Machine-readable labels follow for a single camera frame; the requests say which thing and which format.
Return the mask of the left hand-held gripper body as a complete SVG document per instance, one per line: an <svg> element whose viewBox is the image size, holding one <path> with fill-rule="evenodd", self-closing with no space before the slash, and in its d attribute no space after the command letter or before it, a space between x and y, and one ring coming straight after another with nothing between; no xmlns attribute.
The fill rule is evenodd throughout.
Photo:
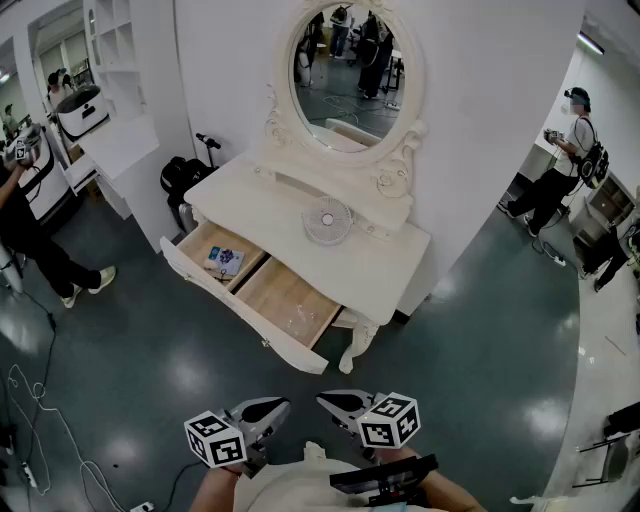
<svg viewBox="0 0 640 512"><path fill-rule="evenodd" d="M236 469L252 479L267 465L264 440L274 433L268 422L205 411L185 421L184 429L190 450L210 469Z"/></svg>

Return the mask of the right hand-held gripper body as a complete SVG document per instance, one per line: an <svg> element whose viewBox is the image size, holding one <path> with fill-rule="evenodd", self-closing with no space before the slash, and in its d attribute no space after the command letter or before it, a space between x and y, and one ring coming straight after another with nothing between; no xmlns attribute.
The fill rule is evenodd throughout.
<svg viewBox="0 0 640 512"><path fill-rule="evenodd" d="M420 430L416 399L396 392L370 393L375 398L355 426L341 426L358 435L364 449L400 449Z"/></svg>

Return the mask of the large white wooden drawer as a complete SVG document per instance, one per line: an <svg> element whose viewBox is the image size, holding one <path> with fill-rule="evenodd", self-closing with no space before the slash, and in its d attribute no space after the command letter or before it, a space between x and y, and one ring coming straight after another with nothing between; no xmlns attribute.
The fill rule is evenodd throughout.
<svg viewBox="0 0 640 512"><path fill-rule="evenodd" d="M285 327L288 309L295 304L316 313L316 328L302 340L290 336ZM283 263L273 257L266 260L232 295L230 307L290 366L309 374L324 372L328 361L314 347L342 306Z"/></svg>

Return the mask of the person's right forearm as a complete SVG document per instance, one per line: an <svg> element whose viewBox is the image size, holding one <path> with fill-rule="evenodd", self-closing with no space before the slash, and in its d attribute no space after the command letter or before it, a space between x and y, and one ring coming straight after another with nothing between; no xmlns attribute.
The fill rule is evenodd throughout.
<svg viewBox="0 0 640 512"><path fill-rule="evenodd" d="M420 455L408 446L400 449L376 449L376 457L383 463L393 463ZM488 512L469 492L445 478L437 471L430 471L418 487L428 504L444 512Z"/></svg>

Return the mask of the person's left forearm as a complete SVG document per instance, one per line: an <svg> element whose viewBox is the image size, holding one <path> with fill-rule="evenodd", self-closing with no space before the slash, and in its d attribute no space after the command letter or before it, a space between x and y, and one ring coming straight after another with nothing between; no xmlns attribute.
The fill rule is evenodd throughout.
<svg viewBox="0 0 640 512"><path fill-rule="evenodd" d="M233 512L235 488L242 474L242 464L209 469L189 512Z"/></svg>

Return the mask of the small white wooden drawer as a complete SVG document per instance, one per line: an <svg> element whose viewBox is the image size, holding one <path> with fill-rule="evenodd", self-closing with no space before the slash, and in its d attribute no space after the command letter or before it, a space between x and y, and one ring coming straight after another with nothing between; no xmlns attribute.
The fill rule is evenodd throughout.
<svg viewBox="0 0 640 512"><path fill-rule="evenodd" d="M231 303L232 295L245 279L267 259L267 253L252 242L209 221L199 225L177 245L165 237L160 240L160 245L164 257L176 273L226 305ZM245 253L236 276L221 277L203 268L203 262L213 246Z"/></svg>

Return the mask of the white dressing table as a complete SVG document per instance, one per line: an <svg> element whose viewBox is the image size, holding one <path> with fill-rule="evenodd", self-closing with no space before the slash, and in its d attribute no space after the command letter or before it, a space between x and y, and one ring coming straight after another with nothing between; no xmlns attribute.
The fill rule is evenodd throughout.
<svg viewBox="0 0 640 512"><path fill-rule="evenodd" d="M405 224L388 241L352 227L334 246L311 242L302 224L310 194L266 178L260 167L237 157L190 189L185 198L199 225L214 223L252 242L342 309L330 325L352 332L339 362L342 373L367 351L378 329L392 319L430 242Z"/></svg>

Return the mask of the black chest-mounted device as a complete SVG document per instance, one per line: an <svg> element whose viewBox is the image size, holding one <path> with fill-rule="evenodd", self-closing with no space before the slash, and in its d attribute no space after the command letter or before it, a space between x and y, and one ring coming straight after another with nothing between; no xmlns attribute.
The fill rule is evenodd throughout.
<svg viewBox="0 0 640 512"><path fill-rule="evenodd" d="M343 494L365 499L368 506L421 504L421 482L438 468L436 457L411 456L400 461L333 474L330 486Z"/></svg>

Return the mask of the person's white shirt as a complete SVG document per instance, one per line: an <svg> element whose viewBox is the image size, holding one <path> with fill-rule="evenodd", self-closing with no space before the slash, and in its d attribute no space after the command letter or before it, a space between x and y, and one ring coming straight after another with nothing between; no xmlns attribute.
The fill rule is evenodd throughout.
<svg viewBox="0 0 640 512"><path fill-rule="evenodd" d="M364 498L332 488L329 477L354 470L348 462L305 454L288 464L267 465L236 485L233 512L368 512ZM407 504L407 512L444 512L430 505Z"/></svg>

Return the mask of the clear plastic bag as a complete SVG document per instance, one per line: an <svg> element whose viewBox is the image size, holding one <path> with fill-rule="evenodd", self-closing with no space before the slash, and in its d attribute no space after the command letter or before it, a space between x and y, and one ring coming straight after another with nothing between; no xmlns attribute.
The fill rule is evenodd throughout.
<svg viewBox="0 0 640 512"><path fill-rule="evenodd" d="M303 304L295 304L288 309L285 327L290 336L302 340L316 328L316 313Z"/></svg>

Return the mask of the blue patterned booklet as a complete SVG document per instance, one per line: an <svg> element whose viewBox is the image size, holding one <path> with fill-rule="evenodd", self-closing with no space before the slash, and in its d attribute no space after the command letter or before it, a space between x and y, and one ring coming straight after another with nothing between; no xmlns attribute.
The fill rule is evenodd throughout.
<svg viewBox="0 0 640 512"><path fill-rule="evenodd" d="M217 260L224 268L224 273L219 274L221 277L234 277L239 273L244 257L244 252L213 246L206 258Z"/></svg>

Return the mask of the white carved furniture piece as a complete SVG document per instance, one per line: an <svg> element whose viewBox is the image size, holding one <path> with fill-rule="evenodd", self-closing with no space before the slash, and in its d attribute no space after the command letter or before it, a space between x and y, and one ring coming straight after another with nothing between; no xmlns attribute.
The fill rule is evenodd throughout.
<svg viewBox="0 0 640 512"><path fill-rule="evenodd" d="M540 496L517 498L512 496L509 498L509 502L513 505L531 506L529 512L564 512L567 498L544 498Z"/></svg>

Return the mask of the white round desk fan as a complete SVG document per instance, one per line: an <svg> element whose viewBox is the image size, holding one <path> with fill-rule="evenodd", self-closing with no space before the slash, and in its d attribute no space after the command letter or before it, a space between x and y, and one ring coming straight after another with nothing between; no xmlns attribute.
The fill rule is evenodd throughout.
<svg viewBox="0 0 640 512"><path fill-rule="evenodd" d="M341 201L323 196L316 198L303 212L302 224L311 242L334 246L343 242L353 225L348 206Z"/></svg>

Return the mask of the oval white-framed mirror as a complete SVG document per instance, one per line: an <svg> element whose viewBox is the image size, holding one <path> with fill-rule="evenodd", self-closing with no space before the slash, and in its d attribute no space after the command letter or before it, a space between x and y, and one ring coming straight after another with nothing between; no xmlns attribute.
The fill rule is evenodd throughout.
<svg viewBox="0 0 640 512"><path fill-rule="evenodd" d="M424 58L391 0L300 0L275 51L269 143L325 180L407 200Z"/></svg>

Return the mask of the white rounded appliance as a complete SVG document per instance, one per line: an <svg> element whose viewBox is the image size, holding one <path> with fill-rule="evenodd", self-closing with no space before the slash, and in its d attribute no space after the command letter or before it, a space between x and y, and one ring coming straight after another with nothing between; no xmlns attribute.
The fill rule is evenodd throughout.
<svg viewBox="0 0 640 512"><path fill-rule="evenodd" d="M80 87L55 108L63 139L73 145L109 119L106 100L96 85Z"/></svg>
<svg viewBox="0 0 640 512"><path fill-rule="evenodd" d="M66 162L51 130L41 128L40 151L34 166L25 171L19 180L32 213L38 221L45 222L67 199L71 192L64 176Z"/></svg>

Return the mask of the grey wooden cabinet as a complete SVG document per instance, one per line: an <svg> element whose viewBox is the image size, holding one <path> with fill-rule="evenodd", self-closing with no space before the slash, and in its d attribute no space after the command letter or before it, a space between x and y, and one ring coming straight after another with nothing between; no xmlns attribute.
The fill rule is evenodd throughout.
<svg viewBox="0 0 640 512"><path fill-rule="evenodd" d="M618 226L636 206L635 195L609 173L603 183L576 200L570 215L573 240L579 246L591 247L608 232L608 225Z"/></svg>

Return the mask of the white shelf cabinet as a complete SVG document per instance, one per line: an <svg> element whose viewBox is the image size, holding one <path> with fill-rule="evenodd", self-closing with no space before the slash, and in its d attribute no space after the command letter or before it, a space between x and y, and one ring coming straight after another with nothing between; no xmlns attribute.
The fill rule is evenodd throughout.
<svg viewBox="0 0 640 512"><path fill-rule="evenodd" d="M159 146L136 58L133 0L83 0L85 42L92 83L106 100L109 119L77 140L88 155L89 177L107 202L126 219L126 189L138 164Z"/></svg>

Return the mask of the ceiling light bar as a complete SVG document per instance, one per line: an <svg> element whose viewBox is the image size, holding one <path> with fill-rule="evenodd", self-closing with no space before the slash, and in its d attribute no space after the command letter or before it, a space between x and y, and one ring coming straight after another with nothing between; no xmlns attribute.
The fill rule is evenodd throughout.
<svg viewBox="0 0 640 512"><path fill-rule="evenodd" d="M598 55L603 55L605 53L605 49L599 43L597 43L595 40L593 40L591 37L585 34L583 31L580 31L577 34L577 39L581 44L585 45L590 51Z"/></svg>

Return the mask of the black frame grey stool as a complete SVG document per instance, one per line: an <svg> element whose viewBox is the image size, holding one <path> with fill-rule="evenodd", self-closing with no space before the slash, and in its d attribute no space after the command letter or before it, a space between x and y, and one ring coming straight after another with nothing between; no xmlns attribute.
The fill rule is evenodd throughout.
<svg viewBox="0 0 640 512"><path fill-rule="evenodd" d="M607 415L599 436L580 446L577 455L573 489L619 481L640 457L640 401Z"/></svg>

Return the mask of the black scooter handlebar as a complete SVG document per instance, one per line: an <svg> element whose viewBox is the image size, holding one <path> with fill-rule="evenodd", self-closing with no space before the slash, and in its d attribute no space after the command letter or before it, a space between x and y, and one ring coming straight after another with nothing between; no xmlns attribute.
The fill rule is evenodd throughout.
<svg viewBox="0 0 640 512"><path fill-rule="evenodd" d="M202 133L197 133L196 134L196 139L198 141L200 141L206 147L207 155L208 155L208 158L209 158L210 167L213 170L216 170L217 166L215 165L215 162L214 162L213 150L220 150L221 149L221 145L215 139L213 139L212 137L209 137L209 136L207 136L205 134L202 134Z"/></svg>

